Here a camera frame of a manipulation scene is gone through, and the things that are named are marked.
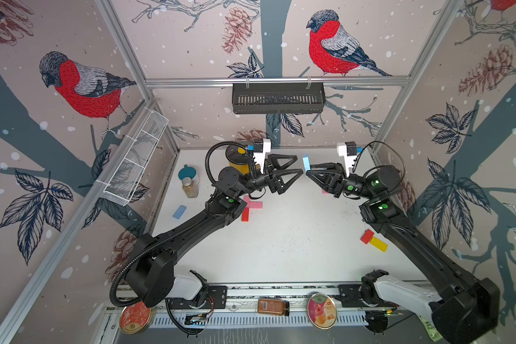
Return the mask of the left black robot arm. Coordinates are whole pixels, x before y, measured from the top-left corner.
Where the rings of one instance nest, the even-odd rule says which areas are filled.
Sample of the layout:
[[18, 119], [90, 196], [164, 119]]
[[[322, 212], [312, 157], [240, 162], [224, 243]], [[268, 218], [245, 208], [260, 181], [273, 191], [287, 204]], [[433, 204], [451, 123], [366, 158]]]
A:
[[[283, 194], [303, 175], [302, 169], [291, 167], [298, 160], [296, 155], [272, 153], [267, 144], [267, 140], [249, 145], [225, 141], [207, 151], [204, 169], [214, 188], [210, 199], [187, 222], [156, 237], [145, 234], [136, 241], [126, 265], [111, 283], [109, 298], [114, 306], [124, 308], [142, 302], [151, 308], [170, 298], [179, 280], [174, 274], [178, 261], [206, 237], [242, 216], [247, 206], [245, 196], [265, 189]], [[226, 166], [218, 176], [213, 175], [213, 153], [229, 146], [243, 150], [249, 173]]]

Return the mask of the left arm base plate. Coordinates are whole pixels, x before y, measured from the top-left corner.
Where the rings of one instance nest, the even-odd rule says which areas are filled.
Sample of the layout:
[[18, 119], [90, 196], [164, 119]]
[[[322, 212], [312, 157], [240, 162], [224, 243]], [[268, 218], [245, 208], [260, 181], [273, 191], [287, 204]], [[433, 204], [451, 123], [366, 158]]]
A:
[[223, 310], [226, 308], [227, 291], [225, 285], [209, 285], [192, 300], [169, 298], [166, 304], [171, 310]]

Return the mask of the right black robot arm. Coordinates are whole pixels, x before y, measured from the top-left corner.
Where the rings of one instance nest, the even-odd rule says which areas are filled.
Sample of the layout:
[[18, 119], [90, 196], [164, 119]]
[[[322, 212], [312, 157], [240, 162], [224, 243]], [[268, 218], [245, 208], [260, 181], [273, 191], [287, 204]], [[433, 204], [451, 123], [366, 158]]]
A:
[[406, 308], [429, 321], [449, 343], [472, 343], [497, 327], [500, 289], [448, 258], [391, 201], [401, 183], [396, 167], [378, 166], [360, 176], [339, 163], [322, 163], [305, 174], [336, 198], [364, 199], [359, 207], [363, 221], [398, 247], [434, 288], [428, 291], [378, 270], [363, 277], [365, 303], [383, 300]]

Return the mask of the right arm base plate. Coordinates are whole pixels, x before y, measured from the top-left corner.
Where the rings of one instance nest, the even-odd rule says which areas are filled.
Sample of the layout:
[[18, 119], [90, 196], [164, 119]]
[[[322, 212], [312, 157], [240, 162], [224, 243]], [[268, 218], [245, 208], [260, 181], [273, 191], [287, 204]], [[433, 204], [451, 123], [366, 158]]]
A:
[[338, 285], [337, 300], [342, 303], [344, 308], [393, 308], [394, 304], [385, 301], [375, 301], [367, 303], [363, 301], [360, 293], [360, 284], [341, 284]]

